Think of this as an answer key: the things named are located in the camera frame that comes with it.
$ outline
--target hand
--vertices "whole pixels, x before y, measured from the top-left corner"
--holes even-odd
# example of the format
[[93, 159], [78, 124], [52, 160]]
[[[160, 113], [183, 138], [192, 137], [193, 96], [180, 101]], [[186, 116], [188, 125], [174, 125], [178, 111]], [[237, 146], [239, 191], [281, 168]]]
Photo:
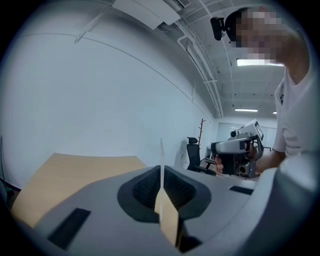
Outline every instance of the hand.
[[[258, 152], [257, 152], [256, 148], [254, 147], [254, 145], [252, 145], [252, 144], [250, 143], [250, 149], [249, 149], [248, 157], [249, 157], [249, 158], [254, 158], [254, 156], [256, 156], [257, 153], [258, 153]], [[215, 160], [216, 171], [217, 171], [219, 174], [222, 174], [222, 171], [223, 171], [223, 169], [224, 169], [224, 165], [222, 164], [221, 158], [217, 155], [214, 160]]]

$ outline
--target white robotic device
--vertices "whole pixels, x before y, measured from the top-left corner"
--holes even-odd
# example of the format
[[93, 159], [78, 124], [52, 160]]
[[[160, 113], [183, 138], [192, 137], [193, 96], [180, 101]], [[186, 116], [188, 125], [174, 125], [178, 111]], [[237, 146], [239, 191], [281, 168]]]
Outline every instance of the white robotic device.
[[[223, 174], [252, 179], [257, 176], [256, 162], [263, 155], [264, 134], [256, 119], [230, 133], [227, 141], [211, 144], [211, 151], [219, 155], [223, 163]], [[250, 144], [256, 146], [257, 154], [249, 158]]]

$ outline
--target person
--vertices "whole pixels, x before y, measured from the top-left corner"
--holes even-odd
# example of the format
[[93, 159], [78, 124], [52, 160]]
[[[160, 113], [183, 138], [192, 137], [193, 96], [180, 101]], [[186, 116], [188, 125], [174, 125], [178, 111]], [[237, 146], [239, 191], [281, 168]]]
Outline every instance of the person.
[[[247, 48], [249, 57], [285, 67], [283, 80], [274, 94], [277, 115], [274, 146], [257, 160], [257, 172], [278, 167], [287, 157], [319, 149], [318, 59], [307, 36], [264, 7], [233, 12], [225, 20], [225, 27], [230, 41], [236, 47]], [[254, 158], [257, 153], [251, 144], [248, 156]], [[223, 162], [219, 156], [215, 161], [221, 173]]]

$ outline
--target white t-shirt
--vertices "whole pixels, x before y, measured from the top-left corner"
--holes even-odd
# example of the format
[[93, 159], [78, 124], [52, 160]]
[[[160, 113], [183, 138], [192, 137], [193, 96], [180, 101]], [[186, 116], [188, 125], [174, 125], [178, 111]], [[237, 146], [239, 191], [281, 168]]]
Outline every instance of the white t-shirt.
[[306, 42], [310, 59], [306, 76], [295, 84], [285, 70], [274, 94], [277, 130], [273, 149], [287, 157], [320, 149], [319, 66], [317, 55]]

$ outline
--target black office chair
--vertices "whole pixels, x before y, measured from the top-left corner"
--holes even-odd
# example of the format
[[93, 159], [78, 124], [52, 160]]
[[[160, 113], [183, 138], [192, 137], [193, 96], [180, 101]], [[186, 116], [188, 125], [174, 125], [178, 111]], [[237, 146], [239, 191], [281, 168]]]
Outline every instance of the black office chair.
[[187, 170], [215, 176], [216, 173], [214, 171], [208, 170], [200, 166], [201, 160], [200, 160], [200, 147], [197, 144], [198, 140], [193, 137], [187, 137], [187, 138], [189, 139], [189, 144], [186, 145], [186, 150], [188, 151], [188, 156], [190, 161], [190, 164]]

